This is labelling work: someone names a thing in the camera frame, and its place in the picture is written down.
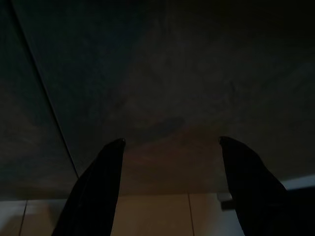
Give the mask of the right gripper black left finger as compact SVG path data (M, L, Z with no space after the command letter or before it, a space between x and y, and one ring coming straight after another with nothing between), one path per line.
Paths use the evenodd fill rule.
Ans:
M106 144L76 181L56 223L55 236L109 236L118 201L125 139Z

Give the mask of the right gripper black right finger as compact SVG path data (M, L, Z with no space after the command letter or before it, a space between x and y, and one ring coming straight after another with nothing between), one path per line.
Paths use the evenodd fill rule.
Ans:
M256 152L220 137L228 190L246 236L313 236L315 189L287 190Z

